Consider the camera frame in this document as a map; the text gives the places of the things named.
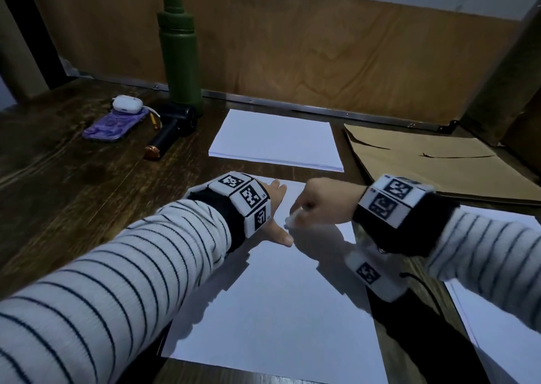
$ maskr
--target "person's left hand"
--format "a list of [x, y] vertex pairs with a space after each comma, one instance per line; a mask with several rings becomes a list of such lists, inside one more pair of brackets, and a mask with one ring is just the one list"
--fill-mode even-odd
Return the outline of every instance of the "person's left hand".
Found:
[[260, 182], [260, 184], [265, 188], [271, 198], [271, 218], [269, 221], [267, 221], [267, 223], [263, 224], [261, 229], [265, 230], [270, 241], [282, 244], [286, 247], [291, 247], [293, 245], [293, 237], [291, 237], [287, 231], [283, 230], [283, 228], [281, 228], [274, 221], [274, 212], [276, 212], [276, 209], [278, 206], [280, 206], [280, 203], [282, 203], [283, 197], [287, 191], [287, 186], [280, 186], [280, 181], [278, 179], [274, 179], [274, 181], [269, 185], [263, 182]]

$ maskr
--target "bottle lid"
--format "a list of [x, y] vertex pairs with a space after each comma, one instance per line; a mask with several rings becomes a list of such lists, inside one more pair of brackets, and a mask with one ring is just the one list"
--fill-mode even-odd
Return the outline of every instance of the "bottle lid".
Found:
[[163, 11], [158, 12], [160, 28], [193, 30], [194, 17], [186, 13], [182, 0], [163, 0]]

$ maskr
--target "black wristband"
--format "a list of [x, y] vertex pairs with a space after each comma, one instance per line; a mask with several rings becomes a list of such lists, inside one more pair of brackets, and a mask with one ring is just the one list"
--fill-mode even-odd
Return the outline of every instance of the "black wristband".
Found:
[[382, 250], [428, 257], [458, 207], [454, 200], [427, 193], [396, 229], [360, 205], [355, 209], [353, 221], [359, 223]]
[[238, 249], [246, 239], [244, 233], [244, 217], [237, 211], [227, 196], [219, 195], [211, 189], [194, 192], [188, 196], [190, 200], [198, 200], [216, 209], [224, 218], [231, 233], [231, 247], [229, 252]]

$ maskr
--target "person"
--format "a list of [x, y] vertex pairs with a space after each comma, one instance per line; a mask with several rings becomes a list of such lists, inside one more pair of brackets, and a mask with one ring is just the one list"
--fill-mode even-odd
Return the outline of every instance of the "person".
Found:
[[[222, 183], [236, 186], [229, 176], [221, 176]], [[266, 203], [255, 213], [240, 214], [233, 197], [214, 192], [208, 183], [197, 186], [187, 199], [159, 208], [1, 301], [0, 382], [115, 381], [246, 235], [261, 227], [270, 240], [291, 246], [294, 240], [273, 219], [286, 186], [278, 180], [270, 185], [247, 180], [241, 185], [250, 185], [245, 200]], [[295, 225], [352, 218], [366, 225], [370, 218], [358, 214], [365, 189], [327, 178], [309, 180], [292, 207], [303, 207]], [[541, 234], [462, 212], [436, 195], [434, 200], [442, 203], [436, 210], [443, 213], [410, 220], [409, 233], [398, 235], [409, 235], [407, 243], [393, 244], [389, 235], [374, 235], [374, 241], [381, 240], [380, 247], [389, 252], [428, 257], [434, 277], [459, 278], [538, 330]]]

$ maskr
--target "green water bottle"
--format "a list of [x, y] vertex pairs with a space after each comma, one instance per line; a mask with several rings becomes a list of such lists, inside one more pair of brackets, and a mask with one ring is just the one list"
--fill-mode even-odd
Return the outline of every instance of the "green water bottle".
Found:
[[163, 0], [163, 11], [158, 12], [158, 25], [170, 100], [192, 105], [197, 116], [201, 116], [203, 107], [194, 17], [184, 12], [182, 0]]

